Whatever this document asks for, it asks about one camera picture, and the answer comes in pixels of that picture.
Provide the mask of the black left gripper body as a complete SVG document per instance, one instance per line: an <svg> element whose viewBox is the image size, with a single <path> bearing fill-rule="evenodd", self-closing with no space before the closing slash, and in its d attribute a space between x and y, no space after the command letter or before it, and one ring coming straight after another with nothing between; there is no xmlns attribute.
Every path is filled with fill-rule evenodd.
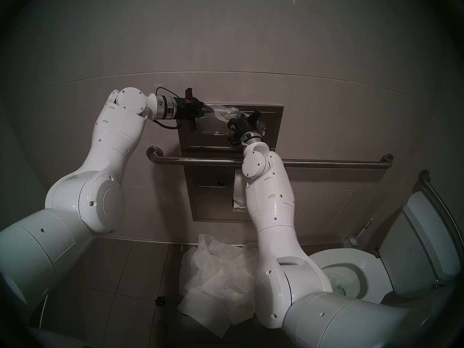
<svg viewBox="0 0 464 348"><path fill-rule="evenodd" d="M190 131L196 131L196 119L203 116L203 102L195 98L192 88L187 88L184 98L176 98L176 119L186 120Z"/></svg>

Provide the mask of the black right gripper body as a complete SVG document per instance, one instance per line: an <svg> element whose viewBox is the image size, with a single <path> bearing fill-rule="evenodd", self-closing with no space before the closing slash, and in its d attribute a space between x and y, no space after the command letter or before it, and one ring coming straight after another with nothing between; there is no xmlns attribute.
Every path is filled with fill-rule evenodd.
<svg viewBox="0 0 464 348"><path fill-rule="evenodd" d="M227 127L233 131L233 136L228 138L231 145L243 145L253 138L260 138L257 127L257 118L232 118Z"/></svg>

